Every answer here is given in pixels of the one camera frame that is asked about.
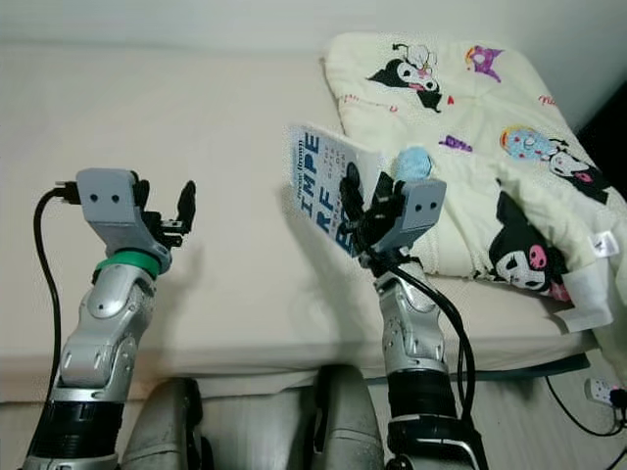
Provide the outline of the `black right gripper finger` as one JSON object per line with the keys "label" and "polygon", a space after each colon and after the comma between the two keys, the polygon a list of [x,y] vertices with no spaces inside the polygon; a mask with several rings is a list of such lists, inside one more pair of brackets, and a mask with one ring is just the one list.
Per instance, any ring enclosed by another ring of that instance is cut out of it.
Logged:
{"label": "black right gripper finger", "polygon": [[340,187],[341,222],[339,231],[358,231],[364,215],[362,199],[362,176],[358,166],[349,162],[342,176]]}

